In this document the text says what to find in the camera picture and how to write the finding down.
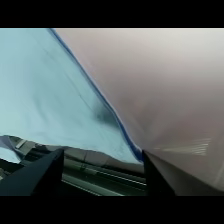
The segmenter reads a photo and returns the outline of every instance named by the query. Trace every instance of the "light blue fabric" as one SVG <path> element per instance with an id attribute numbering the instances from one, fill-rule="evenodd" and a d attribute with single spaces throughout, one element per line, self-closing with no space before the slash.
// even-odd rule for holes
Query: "light blue fabric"
<path id="1" fill-rule="evenodd" d="M 112 115 L 47 29 L 0 29 L 0 133 L 138 163 Z"/>

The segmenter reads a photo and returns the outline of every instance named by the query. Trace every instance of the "blue seam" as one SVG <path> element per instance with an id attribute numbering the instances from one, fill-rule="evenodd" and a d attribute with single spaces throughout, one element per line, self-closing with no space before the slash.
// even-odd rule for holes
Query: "blue seam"
<path id="1" fill-rule="evenodd" d="M 85 72 L 84 68 L 81 66 L 81 64 L 78 62 L 78 60 L 76 59 L 76 57 L 74 56 L 74 54 L 71 52 L 71 50 L 69 49 L 69 47 L 64 43 L 64 41 L 60 38 L 60 36 L 57 34 L 57 32 L 53 29 L 53 28 L 48 28 L 48 30 L 50 31 L 50 33 L 52 33 L 56 39 L 60 42 L 60 44 L 66 49 L 66 51 L 72 56 L 73 59 L 75 59 L 75 62 L 79 65 L 79 67 L 81 68 L 83 74 L 86 76 L 87 80 L 90 82 L 90 84 L 93 86 L 94 90 L 98 93 L 99 98 L 106 104 L 106 106 L 109 108 L 109 110 L 113 113 L 113 115 L 115 116 L 118 125 L 124 135 L 124 138 L 126 140 L 126 142 L 128 143 L 129 147 L 131 148 L 133 154 L 135 155 L 135 157 L 140 161 L 143 162 L 143 158 L 142 158 L 142 152 L 137 149 L 134 145 L 134 143 L 132 142 L 132 140 L 129 138 L 122 122 L 119 120 L 117 114 L 115 113 L 115 111 L 113 110 L 113 108 L 111 107 L 111 105 L 107 102 L 107 100 L 105 99 L 105 97 L 101 94 L 100 90 L 95 86 L 95 84 L 93 83 L 92 79 L 90 78 L 90 76 Z"/>

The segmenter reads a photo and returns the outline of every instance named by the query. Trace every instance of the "blue edge trim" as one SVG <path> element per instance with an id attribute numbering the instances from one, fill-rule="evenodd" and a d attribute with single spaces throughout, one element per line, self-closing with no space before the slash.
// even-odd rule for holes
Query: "blue edge trim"
<path id="1" fill-rule="evenodd" d="M 81 64 L 78 62 L 78 60 L 76 59 L 76 57 L 74 56 L 74 54 L 71 52 L 71 50 L 69 49 L 69 47 L 60 38 L 60 36 L 57 34 L 57 32 L 53 28 L 48 28 L 48 30 L 50 31 L 50 33 L 52 33 L 56 37 L 56 39 L 60 42 L 60 44 L 66 49 L 66 51 L 72 56 L 72 58 L 75 60 L 75 62 L 80 66 L 83 74 L 85 74 L 86 78 L 88 79 L 88 81 L 90 82 L 90 84 L 93 86 L 94 90 L 98 93 L 98 95 L 100 96 L 101 100 L 105 103 L 105 105 L 109 108 L 109 110 L 115 116 L 115 118 L 116 118 L 116 120 L 118 122 L 118 125 L 120 126 L 121 131 L 122 131 L 122 133 L 124 135 L 124 138 L 127 141 L 127 144 L 131 148 L 131 150 L 132 150 L 133 154 L 135 155 L 136 159 L 139 160 L 140 162 L 143 162 L 142 152 L 135 147 L 134 143 L 129 138 L 129 136 L 128 136 L 128 134 L 127 134 L 127 132 L 126 132 L 123 124 L 122 124 L 122 122 L 117 117 L 117 114 L 114 112 L 113 108 L 107 102 L 107 100 L 105 99 L 105 97 L 101 94 L 101 92 L 99 91 L 99 89 L 95 86 L 95 84 L 93 83 L 93 81 L 91 80 L 91 78 L 89 77 L 89 75 L 85 72 L 85 70 L 83 69 L 83 67 L 81 66 Z"/>

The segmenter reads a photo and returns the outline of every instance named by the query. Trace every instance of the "cloth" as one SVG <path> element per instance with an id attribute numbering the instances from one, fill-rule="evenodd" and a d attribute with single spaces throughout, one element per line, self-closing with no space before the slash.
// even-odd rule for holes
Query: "cloth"
<path id="1" fill-rule="evenodd" d="M 0 29 L 0 49 L 2 135 L 139 163 L 79 64 L 49 29 Z"/>

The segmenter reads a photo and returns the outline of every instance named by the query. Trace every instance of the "blue line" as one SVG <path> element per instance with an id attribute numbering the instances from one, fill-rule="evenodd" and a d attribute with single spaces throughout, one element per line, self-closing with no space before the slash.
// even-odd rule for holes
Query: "blue line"
<path id="1" fill-rule="evenodd" d="M 67 50 L 67 52 L 72 56 L 73 59 L 75 59 L 75 62 L 80 66 L 82 72 L 85 74 L 85 76 L 87 77 L 88 81 L 90 82 L 90 84 L 93 86 L 93 88 L 95 89 L 95 91 L 98 93 L 98 95 L 100 96 L 101 100 L 103 100 L 103 102 L 106 104 L 106 106 L 109 108 L 109 110 L 113 113 L 113 115 L 115 116 L 118 125 L 121 128 L 121 131 L 124 135 L 125 140 L 127 141 L 129 147 L 131 148 L 132 152 L 134 153 L 135 157 L 140 161 L 143 162 L 143 158 L 142 158 L 142 152 L 137 149 L 135 147 L 135 145 L 133 144 L 133 142 L 131 141 L 131 139 L 129 138 L 122 122 L 119 120 L 119 118 L 117 117 L 117 114 L 114 112 L 113 108 L 110 106 L 110 104 L 107 102 L 107 100 L 105 99 L 105 97 L 101 94 L 101 92 L 99 91 L 99 89 L 95 86 L 95 84 L 93 83 L 93 81 L 91 80 L 91 78 L 89 77 L 89 75 L 85 72 L 85 70 L 83 69 L 83 67 L 80 65 L 80 63 L 78 62 L 78 60 L 76 59 L 76 57 L 74 56 L 74 54 L 71 52 L 71 50 L 69 49 L 69 47 L 64 43 L 64 41 L 60 38 L 60 36 L 57 34 L 57 32 L 53 29 L 53 28 L 48 28 L 48 30 L 56 37 L 56 39 L 61 43 L 61 45 Z"/>

